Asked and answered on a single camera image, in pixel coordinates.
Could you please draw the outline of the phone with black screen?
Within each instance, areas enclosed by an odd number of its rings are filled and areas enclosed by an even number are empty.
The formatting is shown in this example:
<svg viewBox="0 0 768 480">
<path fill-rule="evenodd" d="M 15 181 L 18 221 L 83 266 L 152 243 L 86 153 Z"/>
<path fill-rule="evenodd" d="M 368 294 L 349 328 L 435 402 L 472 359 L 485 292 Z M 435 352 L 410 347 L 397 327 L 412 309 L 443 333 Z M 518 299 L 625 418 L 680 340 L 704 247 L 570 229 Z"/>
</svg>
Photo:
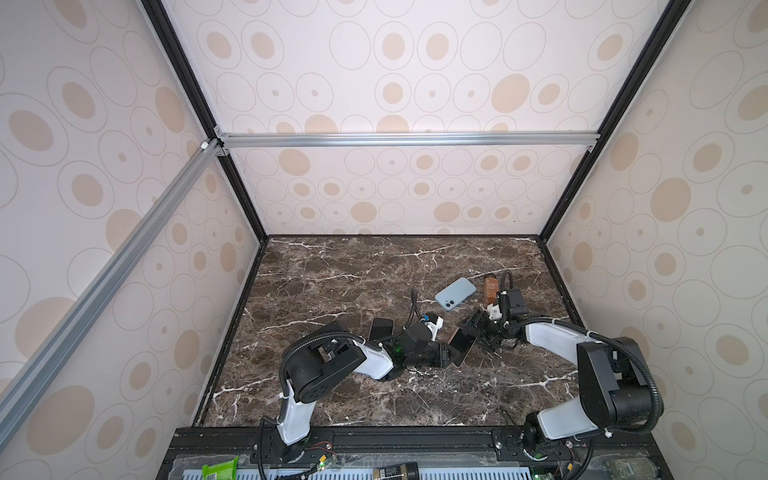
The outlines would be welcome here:
<svg viewBox="0 0 768 480">
<path fill-rule="evenodd" d="M 450 361 L 453 365 L 456 367 L 462 365 L 478 336 L 478 329 L 471 326 L 459 327 L 454 332 L 448 343 Z"/>
</svg>

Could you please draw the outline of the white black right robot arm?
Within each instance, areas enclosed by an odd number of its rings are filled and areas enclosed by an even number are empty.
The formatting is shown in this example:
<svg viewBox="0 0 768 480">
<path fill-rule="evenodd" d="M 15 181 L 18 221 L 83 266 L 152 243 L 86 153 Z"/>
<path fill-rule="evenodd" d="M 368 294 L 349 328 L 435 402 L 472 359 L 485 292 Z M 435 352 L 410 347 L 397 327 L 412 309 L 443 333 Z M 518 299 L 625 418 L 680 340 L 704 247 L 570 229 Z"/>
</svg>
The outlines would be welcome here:
<svg viewBox="0 0 768 480">
<path fill-rule="evenodd" d="M 526 417 L 521 442 L 531 453 L 570 437 L 648 434 L 664 412 L 662 394 L 639 345 L 629 337 L 610 338 L 548 317 L 492 319 L 482 310 L 460 328 L 489 350 L 516 339 L 577 367 L 577 397 Z"/>
</svg>

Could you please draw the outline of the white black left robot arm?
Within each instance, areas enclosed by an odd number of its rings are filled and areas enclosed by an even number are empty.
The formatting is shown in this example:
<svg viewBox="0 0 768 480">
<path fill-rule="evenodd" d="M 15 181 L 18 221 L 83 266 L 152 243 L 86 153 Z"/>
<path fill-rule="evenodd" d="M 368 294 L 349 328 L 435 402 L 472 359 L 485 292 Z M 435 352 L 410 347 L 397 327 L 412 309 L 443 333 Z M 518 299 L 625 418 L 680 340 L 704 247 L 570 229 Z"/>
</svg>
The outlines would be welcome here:
<svg viewBox="0 0 768 480">
<path fill-rule="evenodd" d="M 364 339 L 334 321 L 290 345 L 279 368 L 277 430 L 283 444 L 307 438 L 316 402 L 352 374 L 386 382 L 408 368 L 452 364 L 460 351 L 436 340 L 442 323 L 441 317 L 428 316 L 397 332 L 392 320 L 375 318 Z"/>
</svg>

